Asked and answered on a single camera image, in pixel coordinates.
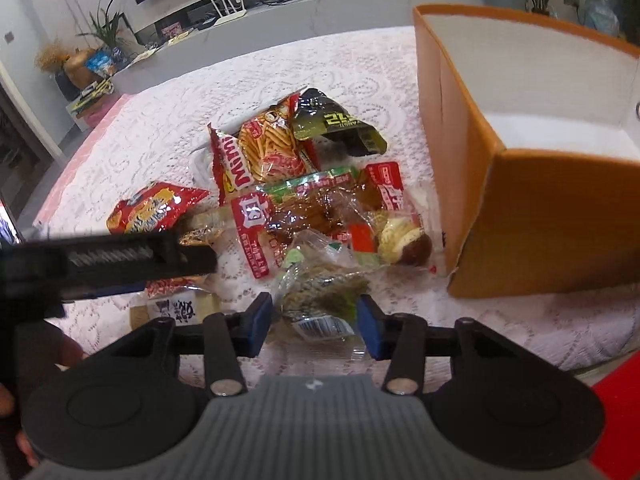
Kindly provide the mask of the person left hand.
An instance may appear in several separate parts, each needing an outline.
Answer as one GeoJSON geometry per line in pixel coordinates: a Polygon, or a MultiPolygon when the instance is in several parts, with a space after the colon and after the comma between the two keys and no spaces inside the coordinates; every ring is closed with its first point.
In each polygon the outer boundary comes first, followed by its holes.
{"type": "Polygon", "coordinates": [[[86,352],[73,339],[64,337],[52,346],[21,349],[17,353],[15,389],[1,385],[1,478],[21,479],[40,465],[23,428],[23,410],[32,393],[63,368],[85,359],[86,352]]]}

